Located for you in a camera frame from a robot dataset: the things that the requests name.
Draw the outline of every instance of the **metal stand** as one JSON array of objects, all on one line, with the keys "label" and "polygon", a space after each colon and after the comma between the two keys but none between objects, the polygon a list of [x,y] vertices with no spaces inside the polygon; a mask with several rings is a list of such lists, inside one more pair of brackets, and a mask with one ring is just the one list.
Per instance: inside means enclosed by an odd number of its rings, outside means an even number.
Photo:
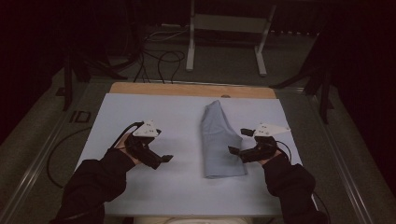
[{"label": "metal stand", "polygon": [[214,16],[195,14],[194,11],[195,1],[191,0],[191,17],[190,17],[190,44],[187,54],[186,70],[192,71],[194,67],[194,53],[195,53],[195,40],[194,30],[218,30],[218,31],[235,31],[262,34],[262,41],[259,46],[256,46],[254,53],[256,55],[257,65],[259,67],[259,75],[265,77],[267,71],[265,69],[264,59],[262,57],[262,49],[264,48],[265,40],[270,31],[271,22],[275,14],[276,6],[271,7],[271,11],[267,19],[258,18],[241,18],[241,17],[227,17],[227,16]]}]

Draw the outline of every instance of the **white table surface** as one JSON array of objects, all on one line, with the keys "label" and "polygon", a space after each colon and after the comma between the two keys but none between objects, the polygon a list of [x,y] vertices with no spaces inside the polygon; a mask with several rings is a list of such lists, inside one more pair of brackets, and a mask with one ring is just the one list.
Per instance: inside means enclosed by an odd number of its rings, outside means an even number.
[{"label": "white table surface", "polygon": [[[196,96],[160,96],[108,93],[99,110],[78,165],[100,160],[130,124],[153,119],[162,133],[150,143],[159,156],[174,155],[157,170],[137,165],[127,173],[127,187],[106,213],[114,216],[277,216],[278,198],[269,194],[264,171],[257,162],[247,163],[247,175],[222,179],[204,176],[200,122],[205,106],[220,100],[237,133],[256,129],[260,122],[289,127],[277,99],[241,99]],[[292,163],[301,163],[292,131],[274,136],[288,145]],[[243,147],[255,146],[243,136]]]}]

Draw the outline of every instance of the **black sleeve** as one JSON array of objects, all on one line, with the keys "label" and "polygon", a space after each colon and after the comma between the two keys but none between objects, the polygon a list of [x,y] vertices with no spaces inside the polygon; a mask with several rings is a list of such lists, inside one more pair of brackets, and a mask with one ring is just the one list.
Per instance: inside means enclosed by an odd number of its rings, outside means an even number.
[{"label": "black sleeve", "polygon": [[312,200],[315,178],[302,165],[291,165],[285,157],[276,156],[262,168],[268,191],[280,200],[285,223],[327,223]]},{"label": "black sleeve", "polygon": [[125,191],[126,172],[133,167],[132,160],[115,148],[99,161],[83,161],[65,186],[62,206],[51,223],[103,223],[103,203]]}]

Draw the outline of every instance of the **gray cloth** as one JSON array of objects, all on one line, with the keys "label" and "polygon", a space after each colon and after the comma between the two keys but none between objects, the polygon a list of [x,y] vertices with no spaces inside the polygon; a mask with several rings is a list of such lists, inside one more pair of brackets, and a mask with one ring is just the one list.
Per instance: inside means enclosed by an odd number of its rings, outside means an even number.
[{"label": "gray cloth", "polygon": [[228,150],[228,146],[241,148],[242,137],[230,126],[220,101],[215,101],[205,107],[201,132],[206,178],[247,174],[244,163]]}]

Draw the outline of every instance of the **white metal leg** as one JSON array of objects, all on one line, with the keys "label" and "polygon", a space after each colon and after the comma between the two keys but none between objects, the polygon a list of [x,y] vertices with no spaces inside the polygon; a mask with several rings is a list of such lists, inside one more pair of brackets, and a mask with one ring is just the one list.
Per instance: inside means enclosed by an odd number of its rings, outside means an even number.
[{"label": "white metal leg", "polygon": [[262,49],[264,48],[265,40],[267,39],[268,33],[270,32],[272,18],[274,17],[276,6],[271,7],[270,14],[267,18],[267,23],[265,24],[264,31],[262,32],[262,42],[260,42],[259,46],[254,48],[254,52],[256,54],[257,65],[259,67],[259,75],[261,77],[267,76],[267,70],[265,68],[264,59],[262,57]]},{"label": "white metal leg", "polygon": [[190,44],[189,52],[187,53],[186,70],[188,72],[194,69],[194,54],[195,54],[195,41],[194,41],[194,28],[195,28],[195,13],[194,13],[194,0],[191,0],[191,17],[190,17]]}]

